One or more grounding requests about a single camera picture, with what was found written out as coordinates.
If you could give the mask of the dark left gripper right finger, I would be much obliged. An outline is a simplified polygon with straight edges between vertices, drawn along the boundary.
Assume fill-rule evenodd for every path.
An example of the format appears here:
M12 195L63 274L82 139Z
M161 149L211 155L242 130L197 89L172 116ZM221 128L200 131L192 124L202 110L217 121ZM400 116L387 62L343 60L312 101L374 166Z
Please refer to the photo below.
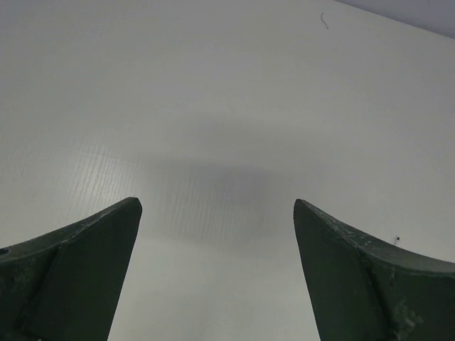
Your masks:
M305 200L294 230L321 340L453 340L454 264L384 242Z

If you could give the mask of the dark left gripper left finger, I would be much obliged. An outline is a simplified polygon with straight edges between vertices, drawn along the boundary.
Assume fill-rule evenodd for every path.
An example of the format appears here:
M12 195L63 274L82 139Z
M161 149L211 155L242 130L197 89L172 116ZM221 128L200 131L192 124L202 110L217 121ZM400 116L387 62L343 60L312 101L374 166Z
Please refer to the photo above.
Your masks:
M2 340L107 340L139 230L128 197L1 249Z

